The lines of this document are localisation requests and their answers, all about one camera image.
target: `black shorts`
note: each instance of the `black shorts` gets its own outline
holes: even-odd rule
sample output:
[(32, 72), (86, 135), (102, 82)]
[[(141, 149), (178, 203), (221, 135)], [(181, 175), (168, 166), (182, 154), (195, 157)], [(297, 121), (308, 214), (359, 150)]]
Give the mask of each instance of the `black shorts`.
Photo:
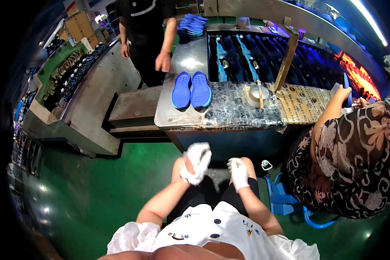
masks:
[[(257, 180), (249, 178), (248, 184), (250, 185), (250, 189), (253, 193), (260, 199), (259, 184), (257, 183)], [(244, 208), (240, 195), (235, 192), (234, 184), (231, 183), (228, 186), (227, 190), (225, 190), (221, 196), (220, 201), (227, 202), (236, 208), (241, 215), (248, 217), (248, 213)], [(167, 216), (166, 223), (169, 225), (174, 219), (182, 216), (183, 212), (186, 211), (188, 207), (195, 207), (200, 204), (208, 204), (205, 199), (205, 195), (202, 193), (200, 187), (191, 185), (183, 194), (172, 212)]]

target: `hand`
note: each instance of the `hand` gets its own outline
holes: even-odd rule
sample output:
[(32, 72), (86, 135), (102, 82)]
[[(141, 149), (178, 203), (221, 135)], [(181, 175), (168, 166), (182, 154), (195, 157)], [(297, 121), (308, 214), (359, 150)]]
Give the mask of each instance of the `hand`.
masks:
[(156, 71), (172, 72), (171, 53), (160, 52), (155, 60)]
[(180, 172), (183, 180), (192, 185), (198, 185), (204, 179), (211, 161), (211, 149), (208, 143), (193, 143), (183, 153), (185, 167)]
[(366, 101), (364, 98), (360, 97), (356, 101), (354, 101), (355, 104), (358, 104), (358, 108), (366, 107), (370, 104), (370, 102)]
[(250, 187), (248, 184), (247, 168), (240, 158), (229, 159), (227, 166), (231, 172), (232, 183), (237, 193), (241, 188)]
[(334, 97), (340, 99), (341, 102), (344, 102), (345, 100), (347, 100), (347, 98), (351, 94), (351, 91), (352, 90), (350, 87), (345, 89), (343, 87), (343, 85), (341, 84), (341, 85), (339, 85), (338, 90), (335, 92)]
[(123, 56), (124, 59), (128, 59), (130, 57), (127, 44), (121, 44), (121, 55)]

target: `metal bracket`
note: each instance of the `metal bracket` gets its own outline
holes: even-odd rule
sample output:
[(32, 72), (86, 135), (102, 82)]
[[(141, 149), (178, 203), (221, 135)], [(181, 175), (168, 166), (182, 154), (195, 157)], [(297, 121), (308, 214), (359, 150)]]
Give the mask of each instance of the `metal bracket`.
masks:
[(281, 62), (279, 73), (277, 74), (275, 82), (275, 90), (279, 91), (283, 85), (284, 80), (286, 79), (287, 72), (289, 71), (290, 64), (292, 63), (293, 56), (295, 55), (296, 46), (298, 45), (299, 34), (294, 31), (289, 26), (285, 25), (285, 29), (289, 34), (289, 40), (287, 42), (286, 53), (284, 54), (283, 61)]

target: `ceiling light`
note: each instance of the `ceiling light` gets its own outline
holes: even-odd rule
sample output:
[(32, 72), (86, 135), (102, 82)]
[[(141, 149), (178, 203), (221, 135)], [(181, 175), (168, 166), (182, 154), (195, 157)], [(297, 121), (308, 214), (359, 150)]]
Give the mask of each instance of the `ceiling light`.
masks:
[(371, 25), (371, 27), (374, 29), (375, 33), (377, 34), (377, 36), (380, 38), (380, 40), (382, 41), (383, 45), (384, 46), (387, 46), (387, 42), (385, 41), (385, 38), (383, 36), (383, 34), (381, 33), (379, 27), (377, 26), (377, 24), (375, 23), (375, 20), (373, 19), (373, 17), (370, 15), (370, 13), (368, 12), (368, 10), (364, 7), (364, 5), (359, 1), (359, 0), (350, 0), (351, 3), (353, 3), (355, 5), (355, 7), (357, 7), (357, 9), (364, 15), (364, 17), (367, 19), (367, 21), (369, 22), (369, 24)]

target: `white glove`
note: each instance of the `white glove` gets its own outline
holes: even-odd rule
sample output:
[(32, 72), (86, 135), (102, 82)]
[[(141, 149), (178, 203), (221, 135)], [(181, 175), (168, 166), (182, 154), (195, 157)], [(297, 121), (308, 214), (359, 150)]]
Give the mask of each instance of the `white glove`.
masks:
[(180, 172), (181, 178), (192, 185), (200, 184), (207, 172), (211, 155), (209, 143), (191, 144), (183, 153), (185, 167)]
[(250, 187), (248, 184), (247, 168), (240, 158), (229, 159), (227, 166), (231, 172), (232, 183), (237, 193), (241, 188)]

